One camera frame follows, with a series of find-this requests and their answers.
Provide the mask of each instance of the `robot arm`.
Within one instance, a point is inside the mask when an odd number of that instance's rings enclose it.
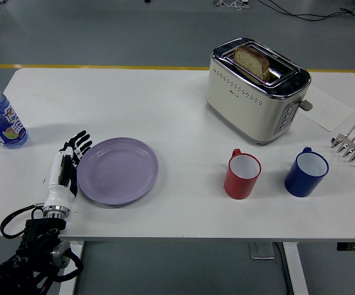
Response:
[[[78,133],[55,155],[49,197],[44,204],[20,209],[1,223],[5,238],[23,236],[16,254],[0,265],[0,294],[46,294],[54,281],[70,280],[83,270],[80,259],[71,251],[70,242],[61,241],[58,236],[65,229],[65,218],[70,214],[71,201],[78,191],[76,167],[90,149],[92,142],[88,141],[89,137],[86,131]],[[14,217],[31,209],[31,219],[26,221],[24,230],[15,235],[4,232],[5,226]],[[43,211],[43,218],[34,218],[36,210]],[[68,275],[58,276],[59,270],[68,266],[70,259],[77,269]]]

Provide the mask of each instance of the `gray floor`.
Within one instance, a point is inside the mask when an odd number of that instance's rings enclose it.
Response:
[[[216,46],[249,37],[306,69],[355,70],[352,15],[307,22],[257,0],[244,10],[212,2],[8,0],[0,5],[0,65],[206,67]],[[276,2],[293,14],[355,7],[355,0]],[[15,71],[0,66],[0,88]],[[18,243],[0,240],[0,263]],[[355,252],[337,252],[334,242],[301,243],[299,249],[310,294],[355,294]],[[87,242],[76,293],[287,294],[275,250],[276,260],[253,261],[239,240]],[[58,284],[49,294],[58,294]]]

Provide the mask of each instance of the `table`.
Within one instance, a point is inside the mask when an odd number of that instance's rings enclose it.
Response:
[[[20,149],[0,146],[0,222],[45,201],[55,153],[86,129],[94,143],[114,137],[145,142],[158,157],[159,175],[146,195],[127,205],[95,203],[79,191],[63,238],[353,241],[355,167],[330,148],[330,139],[355,124],[355,74],[311,74],[313,86],[354,113],[332,132],[298,113],[285,135],[257,146],[207,105],[208,71],[20,69],[5,94],[30,137]],[[322,154],[330,171],[309,197],[297,198],[286,191],[283,179],[305,146]],[[223,190],[234,148],[262,164],[245,200]],[[20,231],[27,217],[17,217],[6,231]]]

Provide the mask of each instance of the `cup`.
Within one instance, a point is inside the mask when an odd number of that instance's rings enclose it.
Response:
[[[224,182],[226,193],[234,199],[247,198],[261,173],[261,164],[253,155],[234,149]]]
[[[329,164],[323,156],[310,147],[296,156],[285,178],[285,188],[296,197],[307,197],[329,171]]]

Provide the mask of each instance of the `bottle label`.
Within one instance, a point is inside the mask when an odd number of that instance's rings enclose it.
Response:
[[[26,130],[17,117],[16,112],[9,104],[2,112],[0,118],[0,142],[14,144],[25,136]]]

